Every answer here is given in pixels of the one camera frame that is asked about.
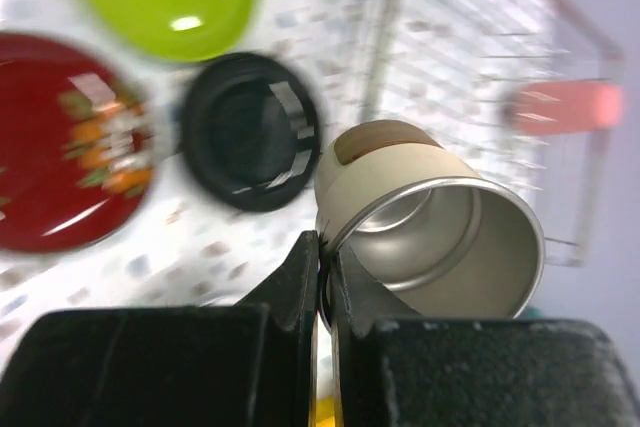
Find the metal wire dish rack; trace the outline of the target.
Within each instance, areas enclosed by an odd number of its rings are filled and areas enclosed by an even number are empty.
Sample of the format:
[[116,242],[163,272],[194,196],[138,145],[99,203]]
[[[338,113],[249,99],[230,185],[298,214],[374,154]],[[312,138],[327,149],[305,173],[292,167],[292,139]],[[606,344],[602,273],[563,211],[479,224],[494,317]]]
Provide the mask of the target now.
[[345,99],[359,120],[411,120],[484,177],[523,197],[547,261],[588,255],[613,129],[528,136],[506,96],[540,81],[621,88],[623,53],[572,0],[350,0]]

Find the pink plastic cup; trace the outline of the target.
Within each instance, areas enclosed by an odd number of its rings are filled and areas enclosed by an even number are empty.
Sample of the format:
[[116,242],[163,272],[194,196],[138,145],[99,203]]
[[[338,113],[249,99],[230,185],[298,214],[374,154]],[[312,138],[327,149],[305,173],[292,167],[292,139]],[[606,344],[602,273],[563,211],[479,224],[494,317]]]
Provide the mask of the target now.
[[533,82],[504,100],[502,117],[516,131],[534,137],[614,128],[622,117],[623,91],[596,80]]

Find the steel cup beige sleeve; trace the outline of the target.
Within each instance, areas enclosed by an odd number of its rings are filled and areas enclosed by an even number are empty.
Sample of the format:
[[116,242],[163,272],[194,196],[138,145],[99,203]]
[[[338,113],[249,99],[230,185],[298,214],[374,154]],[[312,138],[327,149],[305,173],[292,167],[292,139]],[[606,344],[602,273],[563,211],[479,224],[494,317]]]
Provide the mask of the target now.
[[343,132],[319,158],[314,193],[322,280],[354,259],[422,315],[515,318],[541,279],[529,204],[410,123]]

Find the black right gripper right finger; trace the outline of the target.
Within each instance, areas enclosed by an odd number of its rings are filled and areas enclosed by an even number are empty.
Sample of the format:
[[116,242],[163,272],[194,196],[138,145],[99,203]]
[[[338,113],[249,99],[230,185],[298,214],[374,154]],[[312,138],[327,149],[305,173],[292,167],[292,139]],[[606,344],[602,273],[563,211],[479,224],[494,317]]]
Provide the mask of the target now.
[[409,308],[350,249],[327,260],[339,426],[635,426],[609,337],[578,320],[449,320]]

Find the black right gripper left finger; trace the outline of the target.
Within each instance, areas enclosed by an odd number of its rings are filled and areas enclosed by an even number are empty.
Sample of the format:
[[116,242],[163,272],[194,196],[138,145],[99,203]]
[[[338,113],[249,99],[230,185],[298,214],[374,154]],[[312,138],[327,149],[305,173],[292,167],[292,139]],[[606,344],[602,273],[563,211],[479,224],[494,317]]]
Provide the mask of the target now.
[[310,426],[319,239],[232,306],[54,311],[1,380],[5,426]]

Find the black plate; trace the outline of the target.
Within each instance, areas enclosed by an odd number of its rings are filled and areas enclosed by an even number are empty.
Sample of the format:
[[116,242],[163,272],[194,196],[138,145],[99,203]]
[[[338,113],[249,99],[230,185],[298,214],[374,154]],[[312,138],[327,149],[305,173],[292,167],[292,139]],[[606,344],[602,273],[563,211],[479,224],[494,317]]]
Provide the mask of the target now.
[[185,94],[180,147],[194,180],[246,212],[300,195],[322,145],[319,105],[301,72],[257,52],[206,65]]

